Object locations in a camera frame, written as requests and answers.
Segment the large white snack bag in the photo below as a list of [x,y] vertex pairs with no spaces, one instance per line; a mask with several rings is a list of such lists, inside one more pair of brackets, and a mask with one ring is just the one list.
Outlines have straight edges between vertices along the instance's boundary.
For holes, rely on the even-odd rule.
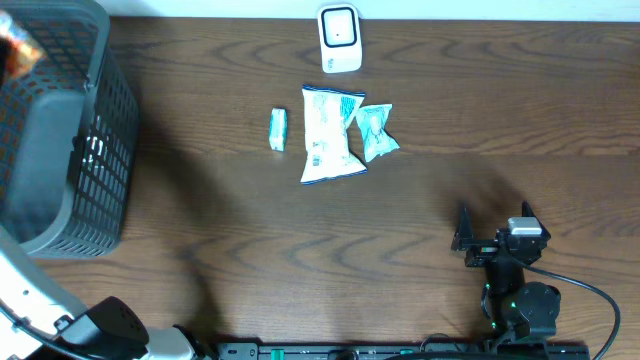
[[350,151],[347,130],[366,94],[303,85],[307,158],[300,182],[313,184],[367,172]]

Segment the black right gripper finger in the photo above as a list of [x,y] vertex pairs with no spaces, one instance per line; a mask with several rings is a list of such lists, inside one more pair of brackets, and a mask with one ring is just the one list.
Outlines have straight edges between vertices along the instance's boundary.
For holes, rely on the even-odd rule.
[[539,236],[550,235],[547,228],[542,224],[542,222],[535,215],[528,201],[522,202],[521,210],[522,210],[522,216],[526,218],[524,229],[521,231],[523,235],[539,235]]
[[466,205],[460,206],[458,225],[452,240],[453,250],[467,250],[474,241],[474,233],[471,225],[471,218]]

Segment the small orange juice box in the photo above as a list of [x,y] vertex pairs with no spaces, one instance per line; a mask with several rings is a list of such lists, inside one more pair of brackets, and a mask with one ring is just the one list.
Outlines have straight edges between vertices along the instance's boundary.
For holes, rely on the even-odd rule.
[[31,72],[45,51],[9,13],[1,11],[1,84]]

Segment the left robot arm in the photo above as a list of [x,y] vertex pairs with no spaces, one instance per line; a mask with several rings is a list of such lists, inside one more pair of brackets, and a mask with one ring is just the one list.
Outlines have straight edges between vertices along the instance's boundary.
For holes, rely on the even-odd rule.
[[180,326],[148,329],[124,302],[87,307],[1,231],[3,359],[215,359]]

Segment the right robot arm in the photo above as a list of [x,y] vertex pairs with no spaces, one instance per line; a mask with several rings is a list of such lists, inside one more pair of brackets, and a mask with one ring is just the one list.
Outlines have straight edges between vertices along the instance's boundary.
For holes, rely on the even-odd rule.
[[477,238],[467,208],[460,209],[451,249],[465,253],[467,267],[485,271],[481,307],[494,331],[484,341],[485,349],[498,352],[519,344],[542,346],[556,334],[559,290],[528,282],[524,276],[524,269],[541,258],[550,239],[528,202],[522,203],[522,215],[509,218],[492,239]]

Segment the small teal white box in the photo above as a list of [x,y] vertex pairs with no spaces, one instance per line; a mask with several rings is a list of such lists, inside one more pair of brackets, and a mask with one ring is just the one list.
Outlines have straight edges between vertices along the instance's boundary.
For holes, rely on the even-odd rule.
[[288,130],[287,113],[285,109],[273,108],[270,116],[269,145],[272,150],[283,152],[286,146]]

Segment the teal candy wrapper packet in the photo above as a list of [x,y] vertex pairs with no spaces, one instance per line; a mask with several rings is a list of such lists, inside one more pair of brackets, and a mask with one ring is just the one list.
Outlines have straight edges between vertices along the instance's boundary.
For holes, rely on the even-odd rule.
[[364,159],[367,163],[377,156],[400,148],[397,141],[385,130],[392,108],[392,104],[367,105],[356,113],[356,122],[363,140]]

